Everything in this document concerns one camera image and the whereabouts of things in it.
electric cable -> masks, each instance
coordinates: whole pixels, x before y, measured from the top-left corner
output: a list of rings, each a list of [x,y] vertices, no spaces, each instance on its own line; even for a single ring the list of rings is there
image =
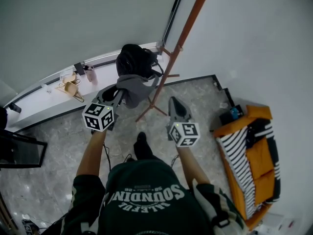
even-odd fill
[[[129,154],[126,156],[126,158],[124,159],[124,162],[123,162],[123,163],[125,163],[125,161],[127,160],[128,156],[130,156],[130,157],[129,157],[130,159],[132,158],[132,155],[129,153]]]
[[[109,169],[111,171],[110,149],[108,147],[106,147],[105,143],[103,143],[103,147],[104,147],[104,150],[106,152],[106,155],[107,155],[107,158],[108,158],[108,162],[109,162]]]
[[[179,157],[179,155],[177,154],[173,159],[172,159],[172,162],[171,162],[171,168],[173,168],[173,165],[176,161],[176,159]]]

floor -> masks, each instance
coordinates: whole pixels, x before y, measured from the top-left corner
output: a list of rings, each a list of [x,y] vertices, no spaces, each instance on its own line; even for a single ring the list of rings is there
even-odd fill
[[[201,129],[201,138],[192,151],[211,183],[221,187],[230,196],[224,166],[209,131],[216,128],[214,125],[218,116],[225,111],[220,108],[221,103],[228,102],[224,91],[214,87],[212,78],[182,82],[164,87],[157,106],[167,112],[171,96],[177,96],[190,106],[193,118]],[[110,148],[112,166],[122,163],[129,153],[134,154],[133,143],[140,131],[147,134],[154,154],[171,164],[177,152],[173,141],[167,140],[165,125],[169,117],[150,110],[141,121],[135,123],[135,119],[147,106],[147,102],[142,102],[136,109],[130,110],[124,105],[118,108],[120,117],[114,130],[108,131],[105,141],[105,145]],[[76,111],[23,132],[24,135],[48,143],[41,168],[0,171],[1,193],[18,226],[21,227],[21,219],[29,218],[39,227],[48,227],[67,212],[71,184],[91,137],[90,130],[84,127],[81,113],[81,110]],[[179,159],[173,170],[182,185],[187,186]],[[103,152],[100,170],[103,184],[106,183],[108,173],[108,161]]]

black bag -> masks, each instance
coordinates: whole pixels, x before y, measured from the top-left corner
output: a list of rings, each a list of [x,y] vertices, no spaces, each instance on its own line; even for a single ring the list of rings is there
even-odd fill
[[[152,69],[152,66],[158,65],[161,73]],[[141,48],[139,45],[124,45],[121,53],[116,59],[116,68],[118,76],[139,75],[150,78],[154,74],[158,77],[163,76],[164,71],[157,61],[157,54],[149,49]]]
[[[5,129],[8,122],[8,113],[5,108],[0,107],[0,129]]]

small item on sill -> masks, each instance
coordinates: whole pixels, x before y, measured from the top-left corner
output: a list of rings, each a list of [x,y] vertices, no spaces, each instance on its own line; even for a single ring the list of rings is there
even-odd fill
[[[68,69],[66,69],[66,70],[64,70],[64,71],[62,71],[61,73],[60,73],[60,81],[62,82],[62,83],[66,83],[66,82],[68,82],[68,81],[65,81],[64,82],[64,79],[66,79],[67,77],[71,77],[72,75],[73,75],[73,68],[68,68]]]
[[[72,96],[73,98],[77,99],[81,103],[83,103],[84,97],[79,93],[77,85],[67,82],[65,85],[59,84],[58,87],[56,87],[57,90],[65,92],[66,94]]]
[[[15,103],[10,103],[9,108],[10,110],[15,111],[17,113],[21,113],[22,111],[22,109],[19,106],[17,106]]]
[[[65,77],[63,78],[63,80],[61,81],[62,84],[66,84],[67,82],[71,82],[73,84],[79,84],[80,83],[80,79],[76,78],[76,73],[73,72],[71,76]]]
[[[94,67],[92,65],[84,65],[83,66],[84,73],[87,76],[87,79],[90,83],[92,84],[97,84],[97,75],[96,72],[94,71]]]
[[[51,94],[52,89],[50,88],[50,86],[48,86],[47,84],[42,84],[41,87],[45,89],[45,92]]]

striped blanket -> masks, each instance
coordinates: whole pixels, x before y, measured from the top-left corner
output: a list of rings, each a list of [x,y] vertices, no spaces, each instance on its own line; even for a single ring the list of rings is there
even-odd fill
[[[266,136],[271,158],[275,166],[274,196],[271,199],[268,199],[266,203],[278,201],[280,195],[279,161],[276,142],[274,140],[274,132],[270,120],[257,119],[252,124],[235,133],[226,135],[222,138],[217,138],[237,184],[244,193],[247,219],[251,218],[261,206],[255,206],[255,184],[252,178],[249,161],[246,157],[246,138],[248,129],[253,129],[255,142]]]

